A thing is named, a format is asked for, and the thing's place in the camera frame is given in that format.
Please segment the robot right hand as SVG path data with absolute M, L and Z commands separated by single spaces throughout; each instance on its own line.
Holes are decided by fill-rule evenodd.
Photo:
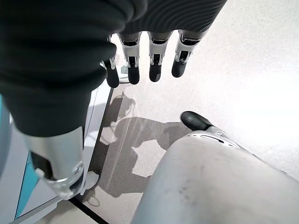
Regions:
M 171 33 L 179 32 L 172 75 L 183 75 L 223 0 L 3 0 L 0 3 L 0 93 L 23 134 L 37 175 L 62 199 L 81 189 L 83 134 L 91 93 L 118 86 L 122 43 L 131 84 L 139 82 L 139 43 L 149 34 L 151 81 Z

